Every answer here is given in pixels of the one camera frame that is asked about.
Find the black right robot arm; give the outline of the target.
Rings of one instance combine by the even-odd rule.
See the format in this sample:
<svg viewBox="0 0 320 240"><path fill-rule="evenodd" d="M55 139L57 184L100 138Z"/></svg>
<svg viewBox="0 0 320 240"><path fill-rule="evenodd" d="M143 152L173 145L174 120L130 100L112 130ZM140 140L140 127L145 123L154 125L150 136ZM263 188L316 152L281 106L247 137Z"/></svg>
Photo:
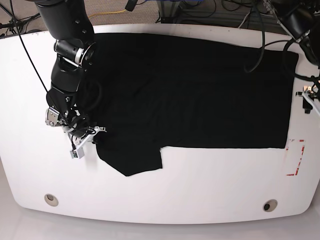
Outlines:
<svg viewBox="0 0 320 240"><path fill-rule="evenodd" d="M82 0L36 0L44 24L55 39L56 60L51 73L46 124L62 127L73 138L95 134L88 113L97 104L81 107L79 88L85 83L96 50L94 28Z"/></svg>

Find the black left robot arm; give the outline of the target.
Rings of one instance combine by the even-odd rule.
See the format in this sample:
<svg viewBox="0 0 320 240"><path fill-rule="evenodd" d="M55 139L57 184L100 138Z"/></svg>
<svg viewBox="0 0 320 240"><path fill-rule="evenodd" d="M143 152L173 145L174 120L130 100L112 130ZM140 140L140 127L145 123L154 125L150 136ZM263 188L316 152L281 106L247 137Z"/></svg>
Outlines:
<svg viewBox="0 0 320 240"><path fill-rule="evenodd" d="M295 43L300 46L311 64L320 66L320 2L318 0L265 0L263 4L291 37L282 52L285 71L294 78L313 83L312 86L296 93L303 98L304 113L310 114L314 110L319 114L320 108L315 104L315 100L320 100L320 77L299 75L294 70L290 70L287 55L289 47Z"/></svg>

